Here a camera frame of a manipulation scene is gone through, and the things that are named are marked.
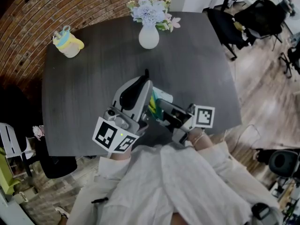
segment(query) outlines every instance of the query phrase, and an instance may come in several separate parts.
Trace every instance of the white sleeve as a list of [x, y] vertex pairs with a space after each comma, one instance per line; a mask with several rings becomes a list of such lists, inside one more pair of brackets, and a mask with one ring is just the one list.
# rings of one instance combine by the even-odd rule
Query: white sleeve
[[247, 171], [245, 166], [230, 155], [226, 142], [200, 150], [198, 153], [213, 167], [221, 179], [244, 200], [252, 206], [256, 203], [268, 205], [278, 214], [278, 220], [281, 220], [282, 213], [275, 197]]
[[94, 225], [97, 209], [91, 202], [105, 198], [115, 189], [127, 172], [130, 159], [116, 161], [101, 157], [96, 176], [79, 192], [72, 208], [67, 225]]

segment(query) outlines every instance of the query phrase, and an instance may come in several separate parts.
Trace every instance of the white shirt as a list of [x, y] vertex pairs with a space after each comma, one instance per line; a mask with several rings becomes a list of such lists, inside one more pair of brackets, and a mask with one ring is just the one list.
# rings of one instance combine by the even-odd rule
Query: white shirt
[[[91, 204], [104, 197], [109, 201], [99, 207]], [[258, 202], [282, 220], [275, 198], [231, 158], [225, 142], [199, 152], [139, 146], [124, 161], [100, 158], [98, 174], [80, 191], [67, 224], [169, 225], [178, 212], [191, 225], [244, 225]]]

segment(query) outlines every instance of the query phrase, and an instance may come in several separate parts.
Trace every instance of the curved brick wall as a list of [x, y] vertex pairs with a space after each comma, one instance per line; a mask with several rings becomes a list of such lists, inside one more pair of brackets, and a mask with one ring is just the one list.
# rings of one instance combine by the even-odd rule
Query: curved brick wall
[[72, 31], [128, 15], [129, 0], [14, 0], [0, 19], [0, 84], [22, 90], [42, 79], [55, 30]]

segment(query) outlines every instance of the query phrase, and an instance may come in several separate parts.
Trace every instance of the white vase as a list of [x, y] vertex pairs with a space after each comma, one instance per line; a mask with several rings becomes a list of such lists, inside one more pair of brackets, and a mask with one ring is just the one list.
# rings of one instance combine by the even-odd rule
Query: white vase
[[139, 35], [139, 42], [143, 48], [152, 49], [158, 45], [159, 34], [155, 26], [143, 26]]

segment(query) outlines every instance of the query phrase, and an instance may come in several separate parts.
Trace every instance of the white chair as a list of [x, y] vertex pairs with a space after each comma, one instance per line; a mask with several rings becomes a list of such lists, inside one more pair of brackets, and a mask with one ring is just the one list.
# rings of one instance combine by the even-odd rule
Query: white chair
[[21, 156], [25, 153], [26, 158], [30, 158], [34, 154], [34, 150], [31, 148], [28, 138], [26, 137], [27, 147], [24, 151], [21, 151], [19, 142], [15, 135], [15, 130], [7, 123], [0, 123], [0, 139], [2, 140], [6, 158], [12, 158]]

